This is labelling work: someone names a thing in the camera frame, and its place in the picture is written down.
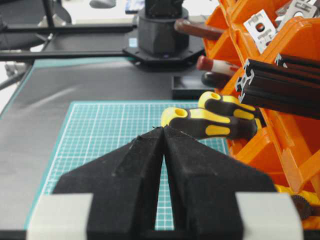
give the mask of orange parts bin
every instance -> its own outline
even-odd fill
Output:
[[[320,18],[294,17],[276,35],[263,54],[243,23],[264,9],[275,25],[276,10],[289,0],[219,0],[206,24],[225,29],[217,41],[204,39],[206,55],[243,66],[247,58],[273,64],[278,53],[320,60]],[[223,89],[238,96],[235,83],[240,68]],[[266,127],[249,142],[228,140],[230,154],[239,161],[268,173],[277,184],[298,193],[316,192],[320,197],[320,120],[261,108]]]

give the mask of screwdriver handle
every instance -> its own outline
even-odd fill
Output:
[[[224,32],[223,29],[204,25],[203,23],[194,23],[184,18],[179,18],[175,21],[174,29],[182,34],[215,41],[218,40]]]
[[[230,77],[228,75],[212,71],[206,71],[201,76],[201,82],[204,85],[216,89],[223,89],[229,80]]]
[[[232,77],[235,72],[239,69],[239,66],[234,65],[227,61],[210,59],[206,56],[199,56],[196,62],[196,68],[198,70],[224,74],[229,77]]]
[[[234,96],[219,95],[213,91],[206,91],[200,96],[198,107],[218,115],[246,120],[261,117],[261,113],[258,108],[242,104],[239,102],[238,98]]]
[[[221,116],[203,108],[184,109],[169,107],[161,116],[161,126],[166,125],[196,139],[226,137],[251,139],[261,128],[258,118],[244,120],[233,116]]]

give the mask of yellow and black screwdriver handle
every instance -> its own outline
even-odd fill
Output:
[[[252,120],[262,117],[259,108],[242,104],[234,96],[219,95],[212,91],[206,91],[201,95],[198,107],[218,115],[233,116],[240,119]]]
[[[166,125],[196,139],[226,137],[249,140],[262,128],[258,118],[246,120],[234,116],[221,116],[203,108],[177,107],[169,107],[163,111],[161,126]]]

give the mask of green cutting mat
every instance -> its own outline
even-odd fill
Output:
[[[195,108],[194,101],[97,101],[73,102],[61,128],[39,194],[50,194],[59,177],[127,143],[160,125],[168,107]],[[227,153],[223,138],[201,141]],[[173,230],[173,215],[166,164],[159,186],[156,230]]]

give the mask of workbench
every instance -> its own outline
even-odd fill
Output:
[[[24,227],[72,101],[169,100],[172,75],[200,74],[124,57],[36,60],[0,119],[0,229]]]

